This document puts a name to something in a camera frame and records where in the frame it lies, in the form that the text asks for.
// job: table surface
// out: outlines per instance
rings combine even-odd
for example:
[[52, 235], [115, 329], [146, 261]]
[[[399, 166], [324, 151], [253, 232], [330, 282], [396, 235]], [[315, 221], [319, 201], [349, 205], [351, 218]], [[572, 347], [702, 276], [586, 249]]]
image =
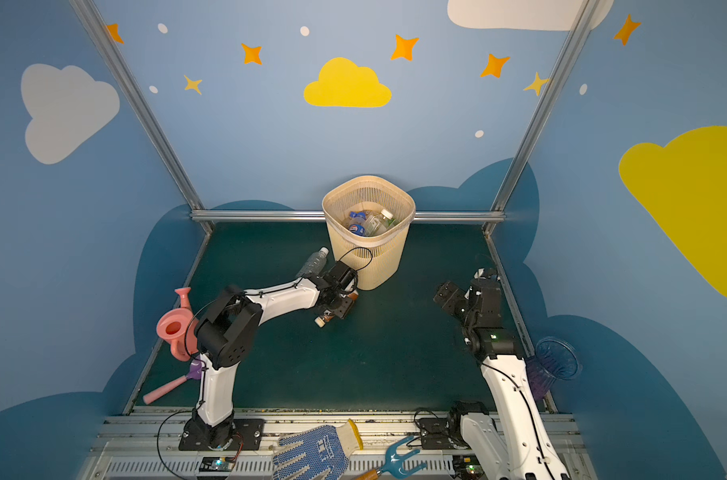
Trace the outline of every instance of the table surface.
[[[321, 246], [330, 246], [325, 224], [218, 224], [190, 283], [193, 311], [231, 283], [261, 288], [291, 281]], [[321, 329], [314, 312], [298, 310], [260, 326], [238, 366], [235, 408], [447, 410], [456, 400], [479, 400], [494, 410], [459, 322], [433, 302], [447, 280], [469, 286], [478, 268], [493, 264], [488, 252], [479, 226], [411, 225], [398, 271], [362, 291], [346, 319]], [[515, 331], [504, 301], [503, 321]], [[188, 366], [164, 344], [138, 405]], [[187, 381], [153, 406], [192, 408], [199, 386]]]

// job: blue bottle label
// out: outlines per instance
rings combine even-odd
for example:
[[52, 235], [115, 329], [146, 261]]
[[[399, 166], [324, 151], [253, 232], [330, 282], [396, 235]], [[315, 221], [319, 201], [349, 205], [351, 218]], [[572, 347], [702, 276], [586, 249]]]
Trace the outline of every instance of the blue bottle label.
[[363, 236], [366, 233], [366, 229], [361, 225], [350, 225], [350, 231], [358, 236]]

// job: pink toy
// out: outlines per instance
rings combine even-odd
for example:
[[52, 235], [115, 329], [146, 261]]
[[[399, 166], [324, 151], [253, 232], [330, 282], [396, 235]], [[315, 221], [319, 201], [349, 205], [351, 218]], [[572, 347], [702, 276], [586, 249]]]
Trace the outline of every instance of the pink toy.
[[177, 288], [174, 291], [177, 295], [179, 295], [179, 306], [180, 308], [186, 308], [188, 310], [193, 310], [190, 308], [190, 299], [187, 298], [187, 293], [190, 293], [190, 287], [186, 286], [185, 288]]
[[204, 366], [204, 363], [201, 360], [193, 360], [190, 363], [190, 372], [187, 373], [187, 375], [181, 376], [176, 380], [171, 380], [166, 385], [164, 385], [162, 387], [158, 387], [157, 389], [155, 389], [152, 392], [148, 393], [147, 395], [143, 396], [142, 399], [144, 400], [144, 404], [150, 405], [152, 402], [155, 402], [158, 398], [161, 398], [162, 396], [166, 395], [171, 390], [174, 390], [178, 386], [185, 383], [187, 381], [187, 379], [200, 380], [201, 370], [202, 370], [203, 366]]
[[[186, 362], [190, 359], [187, 352], [191, 354], [198, 352], [198, 339], [195, 337], [195, 327], [198, 324], [198, 320], [193, 317], [193, 311], [190, 310], [190, 301], [187, 299], [187, 293], [190, 293], [190, 288], [178, 288], [175, 292], [179, 294], [180, 305], [182, 307], [175, 308], [163, 315], [158, 321], [155, 331], [160, 338], [169, 343], [171, 346], [171, 355], [177, 360]], [[187, 332], [186, 350], [182, 338], [185, 336], [185, 332]]]

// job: orange star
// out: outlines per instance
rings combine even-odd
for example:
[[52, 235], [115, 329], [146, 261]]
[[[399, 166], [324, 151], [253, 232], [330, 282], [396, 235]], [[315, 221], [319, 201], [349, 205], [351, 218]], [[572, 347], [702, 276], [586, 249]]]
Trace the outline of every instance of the orange star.
[[108, 28], [108, 32], [110, 33], [110, 36], [118, 43], [123, 43], [123, 38], [120, 37], [118, 34], [118, 24], [114, 23], [112, 25], [105, 25]]
[[621, 40], [623, 45], [627, 45], [627, 39], [630, 38], [630, 35], [641, 26], [640, 22], [633, 22], [633, 19], [630, 18], [630, 15], [627, 15], [627, 20], [625, 20], [625, 24], [622, 25], [622, 29], [617, 32], [617, 34], [614, 36], [615, 40]]
[[393, 56], [390, 57], [390, 60], [395, 60], [396, 58], [405, 58], [406, 60], [411, 62], [412, 49], [414, 48], [414, 44], [416, 44], [418, 40], [418, 38], [406, 40], [405, 38], [401, 38], [400, 35], [396, 35], [396, 51], [393, 52]]
[[243, 63], [256, 63], [259, 65], [262, 65], [262, 61], [260, 60], [260, 50], [262, 50], [262, 47], [247, 47], [245, 43], [240, 44], [243, 47], [243, 51], [246, 52], [246, 57], [243, 59]]
[[494, 55], [489, 54], [489, 64], [486, 65], [486, 69], [481, 73], [481, 76], [494, 75], [499, 78], [499, 75], [503, 74], [503, 65], [509, 59], [510, 57], [496, 58]]

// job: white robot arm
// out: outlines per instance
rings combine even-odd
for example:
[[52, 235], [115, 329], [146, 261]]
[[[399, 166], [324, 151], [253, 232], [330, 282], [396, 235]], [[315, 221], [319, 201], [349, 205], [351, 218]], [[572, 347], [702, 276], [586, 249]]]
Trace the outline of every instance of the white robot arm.
[[481, 370], [494, 396], [505, 440], [483, 413], [463, 415], [460, 432], [487, 478], [568, 480], [569, 472], [555, 453], [531, 396], [525, 362], [514, 355], [486, 357]]
[[212, 302], [195, 329], [204, 363], [200, 396], [184, 428], [180, 450], [221, 450], [235, 435], [235, 373], [264, 322], [294, 310], [317, 307], [321, 316], [344, 318], [357, 298], [356, 271], [337, 261], [320, 276], [259, 290], [231, 285]]
[[479, 270], [466, 292], [446, 282], [434, 300], [462, 322], [465, 342], [492, 391], [505, 437], [497, 433], [487, 412], [467, 409], [473, 404], [453, 409], [449, 431], [470, 446], [489, 480], [569, 480], [531, 395], [526, 364], [515, 355], [513, 336], [503, 327], [496, 271]]

